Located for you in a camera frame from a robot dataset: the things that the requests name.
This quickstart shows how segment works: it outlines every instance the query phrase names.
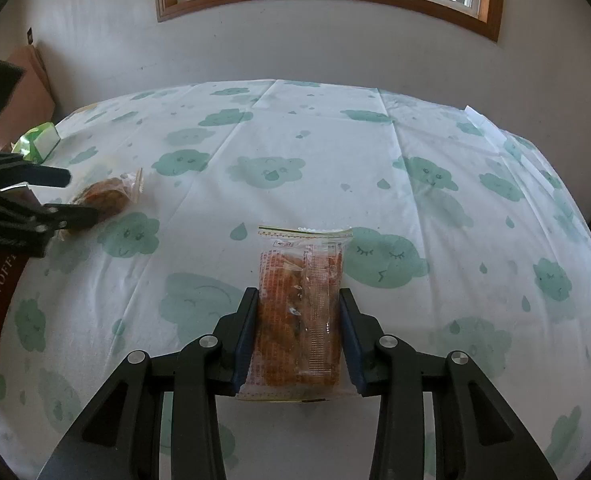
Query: plastic food bag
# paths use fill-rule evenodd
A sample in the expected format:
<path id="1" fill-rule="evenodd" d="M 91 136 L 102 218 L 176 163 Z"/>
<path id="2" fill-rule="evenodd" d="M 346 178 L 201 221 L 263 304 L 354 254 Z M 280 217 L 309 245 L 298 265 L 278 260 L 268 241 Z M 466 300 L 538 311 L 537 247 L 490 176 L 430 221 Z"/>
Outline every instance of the plastic food bag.
<path id="1" fill-rule="evenodd" d="M 103 222 L 121 213 L 128 203 L 138 203 L 142 188 L 143 176 L 140 168 L 135 173 L 124 173 L 119 177 L 101 180 L 85 187 L 71 200 L 71 203 L 96 208 L 98 222 Z"/>
<path id="2" fill-rule="evenodd" d="M 303 400 L 338 396 L 339 286 L 352 230 L 260 227 L 271 248 L 260 258 L 252 364 L 239 397 Z"/>
<path id="3" fill-rule="evenodd" d="M 12 153 L 21 153 L 24 160 L 42 164 L 60 142 L 60 135 L 53 123 L 32 128 L 13 145 Z"/>

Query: clear plastic bag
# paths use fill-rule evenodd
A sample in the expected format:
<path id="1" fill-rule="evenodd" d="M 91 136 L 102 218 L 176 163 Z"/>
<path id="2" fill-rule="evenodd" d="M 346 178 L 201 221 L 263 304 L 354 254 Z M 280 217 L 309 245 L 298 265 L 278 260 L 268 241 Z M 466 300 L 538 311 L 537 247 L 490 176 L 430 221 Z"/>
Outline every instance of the clear plastic bag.
<path id="1" fill-rule="evenodd" d="M 138 203 L 143 187 L 142 168 L 85 187 L 71 200 L 72 204 L 87 205 L 98 210 L 98 222 L 121 213 L 128 203 Z"/>
<path id="2" fill-rule="evenodd" d="M 352 230 L 261 226 L 260 299 L 252 364 L 240 398 L 336 397 L 341 387 L 339 286 Z"/>

